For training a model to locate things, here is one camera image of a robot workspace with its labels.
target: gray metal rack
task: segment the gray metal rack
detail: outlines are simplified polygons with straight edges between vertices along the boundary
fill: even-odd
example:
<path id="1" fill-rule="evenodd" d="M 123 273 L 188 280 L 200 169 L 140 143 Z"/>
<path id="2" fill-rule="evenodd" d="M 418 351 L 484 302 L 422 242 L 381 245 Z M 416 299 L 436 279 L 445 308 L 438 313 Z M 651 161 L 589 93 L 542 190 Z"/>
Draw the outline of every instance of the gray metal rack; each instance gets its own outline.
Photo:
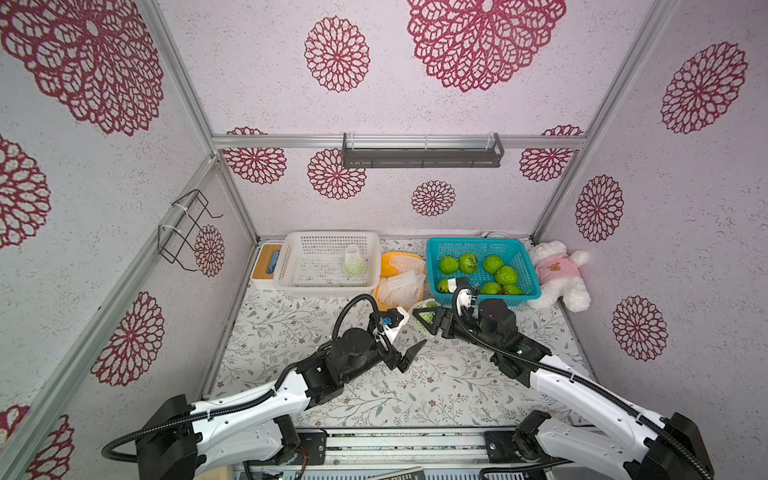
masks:
<path id="1" fill-rule="evenodd" d="M 344 134 L 341 151 L 345 168 L 498 168 L 504 157 L 498 134 L 485 148 L 355 148 Z"/>

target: pink shirt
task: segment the pink shirt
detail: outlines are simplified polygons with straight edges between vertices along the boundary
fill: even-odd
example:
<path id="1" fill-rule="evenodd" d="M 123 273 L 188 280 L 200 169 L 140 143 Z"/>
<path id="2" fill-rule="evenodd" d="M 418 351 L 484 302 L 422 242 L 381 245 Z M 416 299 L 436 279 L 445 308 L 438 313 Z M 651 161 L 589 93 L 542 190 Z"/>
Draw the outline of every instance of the pink shirt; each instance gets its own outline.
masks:
<path id="1" fill-rule="evenodd" d="M 538 282 L 542 284 L 558 278 L 581 276 L 576 263 L 564 253 L 552 255 L 539 262 L 536 267 L 536 275 L 538 276 Z"/>

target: blue plastic basket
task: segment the blue plastic basket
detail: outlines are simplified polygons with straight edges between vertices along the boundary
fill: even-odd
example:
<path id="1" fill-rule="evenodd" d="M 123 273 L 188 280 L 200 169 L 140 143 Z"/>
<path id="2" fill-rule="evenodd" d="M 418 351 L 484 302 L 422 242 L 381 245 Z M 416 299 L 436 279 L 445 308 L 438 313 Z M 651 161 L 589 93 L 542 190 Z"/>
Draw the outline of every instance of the blue plastic basket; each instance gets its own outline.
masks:
<path id="1" fill-rule="evenodd" d="M 465 253 L 474 253 L 478 257 L 478 269 L 472 275 L 467 275 L 461 270 L 449 275 L 440 271 L 440 260 L 443 257 L 450 255 L 458 260 Z M 518 272 L 518 287 L 523 291 L 523 295 L 481 295 L 478 303 L 488 298 L 500 298 L 507 306 L 517 306 L 541 296 L 536 270 L 520 241 L 499 238 L 430 238 L 427 240 L 427 274 L 435 300 L 443 306 L 451 305 L 452 295 L 438 293 L 435 288 L 444 278 L 468 276 L 470 283 L 478 289 L 488 282 L 495 282 L 493 275 L 482 267 L 483 260 L 491 255 L 498 255 L 504 260 L 504 265 L 509 265 Z"/>

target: white teddy bear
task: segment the white teddy bear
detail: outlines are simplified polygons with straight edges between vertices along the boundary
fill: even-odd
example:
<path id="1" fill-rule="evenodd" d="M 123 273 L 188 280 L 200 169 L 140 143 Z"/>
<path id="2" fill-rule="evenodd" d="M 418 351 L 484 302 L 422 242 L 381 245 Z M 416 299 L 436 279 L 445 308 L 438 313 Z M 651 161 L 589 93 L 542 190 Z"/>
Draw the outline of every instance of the white teddy bear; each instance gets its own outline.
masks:
<path id="1" fill-rule="evenodd" d="M 532 309 L 550 308 L 561 296 L 571 312 L 589 308 L 591 298 L 578 271 L 589 261 L 589 253 L 576 250 L 569 257 L 566 251 L 565 244 L 557 240 L 540 243 L 531 250 L 531 262 L 536 266 L 541 284 L 541 296 L 528 301 Z"/>

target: patterned wallpaper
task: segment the patterned wallpaper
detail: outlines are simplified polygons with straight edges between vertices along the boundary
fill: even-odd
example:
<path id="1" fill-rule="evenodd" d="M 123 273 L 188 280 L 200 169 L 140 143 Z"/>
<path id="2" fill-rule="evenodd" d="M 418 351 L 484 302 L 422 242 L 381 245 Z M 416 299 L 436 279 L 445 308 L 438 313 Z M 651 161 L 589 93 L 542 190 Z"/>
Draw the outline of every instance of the patterned wallpaper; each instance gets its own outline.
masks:
<path id="1" fill-rule="evenodd" d="M 692 418 L 728 478 L 765 466 L 767 19 L 683 1 L 546 235 L 591 252 L 573 319 L 598 379 Z"/>
<path id="2" fill-rule="evenodd" d="M 203 214 L 202 228 L 194 227 L 190 236 L 196 251 L 183 248 L 179 263 L 159 260 L 139 287 L 58 430 L 33 461 L 29 478 L 136 478 L 136 465 L 101 457 L 103 444 L 139 429 L 171 396 L 186 393 L 192 402 L 200 395 L 250 251 L 220 174 L 203 192 L 217 218 Z M 193 215 L 197 211 L 190 209 Z M 179 226 L 183 232 L 191 227 L 189 220 Z M 175 252 L 178 245 L 174 240 L 168 250 Z M 27 408 L 21 404 L 0 413 L 0 434 L 12 432 Z"/>
<path id="3" fill-rule="evenodd" d="M 160 0 L 212 128 L 587 125 L 650 0 Z"/>
<path id="4" fill-rule="evenodd" d="M 529 233 L 567 149 L 507 150 L 499 169 L 342 168 L 338 149 L 224 151 L 261 235 L 373 230 L 389 235 Z M 526 174 L 538 178 L 527 178 Z"/>
<path id="5" fill-rule="evenodd" d="M 650 2 L 160 4 L 216 132 L 578 135 Z M 571 153 L 508 149 L 501 170 L 346 170 L 336 149 L 224 156 L 261 234 L 408 236 L 530 233 Z"/>
<path id="6" fill-rule="evenodd" d="M 0 84 L 1 449 L 205 153 L 132 2 L 0 0 Z M 170 342 L 156 292 L 113 338 L 147 348 L 115 347 L 130 366 L 102 359 L 105 382 L 156 368 Z M 69 470 L 72 412 L 26 478 Z"/>

